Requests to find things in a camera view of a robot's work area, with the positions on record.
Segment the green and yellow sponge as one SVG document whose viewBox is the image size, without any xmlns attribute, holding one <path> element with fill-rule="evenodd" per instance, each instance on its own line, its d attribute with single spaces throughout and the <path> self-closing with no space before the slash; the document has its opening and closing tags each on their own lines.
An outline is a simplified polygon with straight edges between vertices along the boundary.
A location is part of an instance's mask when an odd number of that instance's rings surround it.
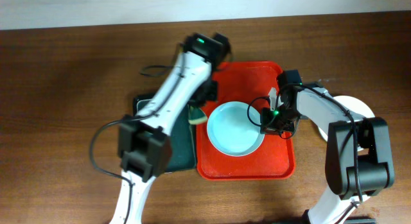
<svg viewBox="0 0 411 224">
<path fill-rule="evenodd" d="M 208 120 L 207 115 L 199 107 L 189 107 L 188 122 L 191 125 L 199 125 Z"/>
</svg>

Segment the light blue plate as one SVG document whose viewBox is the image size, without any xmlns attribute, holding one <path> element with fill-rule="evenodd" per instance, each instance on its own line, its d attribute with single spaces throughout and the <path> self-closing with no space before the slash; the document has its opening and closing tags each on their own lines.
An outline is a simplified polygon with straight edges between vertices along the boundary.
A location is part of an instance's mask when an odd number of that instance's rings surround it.
<svg viewBox="0 0 411 224">
<path fill-rule="evenodd" d="M 208 117 L 207 136 L 219 152 L 243 157 L 256 151 L 265 136 L 257 122 L 260 113 L 248 104 L 230 101 L 219 105 Z"/>
</svg>

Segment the white plate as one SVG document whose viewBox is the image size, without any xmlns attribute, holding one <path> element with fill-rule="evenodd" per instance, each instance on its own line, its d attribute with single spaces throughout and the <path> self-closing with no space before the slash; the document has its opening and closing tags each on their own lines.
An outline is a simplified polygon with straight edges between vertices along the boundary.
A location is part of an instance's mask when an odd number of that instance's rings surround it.
<svg viewBox="0 0 411 224">
<path fill-rule="evenodd" d="M 326 142 L 328 141 L 328 127 L 330 123 L 337 121 L 350 122 L 349 118 L 345 117 L 345 113 L 341 111 L 340 107 L 330 101 L 330 99 L 342 105 L 345 110 L 348 110 L 356 123 L 365 118 L 375 117 L 372 110 L 364 102 L 351 96 L 332 97 L 327 92 L 325 92 L 325 98 L 323 98 L 323 94 L 319 97 L 316 94 L 308 92 L 299 94 L 298 102 L 307 101 L 309 105 L 307 107 L 298 105 L 298 112 L 304 116 L 308 116 L 308 119 L 317 125 L 322 138 Z"/>
</svg>

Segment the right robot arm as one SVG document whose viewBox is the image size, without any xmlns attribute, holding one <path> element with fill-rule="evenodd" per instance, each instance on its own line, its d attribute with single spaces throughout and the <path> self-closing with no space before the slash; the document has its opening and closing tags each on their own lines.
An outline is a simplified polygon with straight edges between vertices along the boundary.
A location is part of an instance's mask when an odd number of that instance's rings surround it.
<svg viewBox="0 0 411 224">
<path fill-rule="evenodd" d="M 338 102 L 320 83 L 303 83 L 298 70 L 277 76 L 265 100 L 260 132 L 292 138 L 301 119 L 327 134 L 326 190 L 300 223 L 344 223 L 363 202 L 394 183 L 387 122 L 366 118 Z"/>
</svg>

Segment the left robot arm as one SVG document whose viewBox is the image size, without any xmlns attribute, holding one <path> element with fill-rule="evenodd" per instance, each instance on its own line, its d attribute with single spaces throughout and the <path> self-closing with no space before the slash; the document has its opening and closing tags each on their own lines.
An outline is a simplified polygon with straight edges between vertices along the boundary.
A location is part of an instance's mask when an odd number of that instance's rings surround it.
<svg viewBox="0 0 411 224">
<path fill-rule="evenodd" d="M 212 75 L 231 53 L 229 39 L 194 33 L 177 50 L 171 72 L 153 98 L 119 126 L 121 189 L 111 223 L 140 223 L 154 180 L 170 161 L 170 135 L 188 104 L 215 99 Z"/>
</svg>

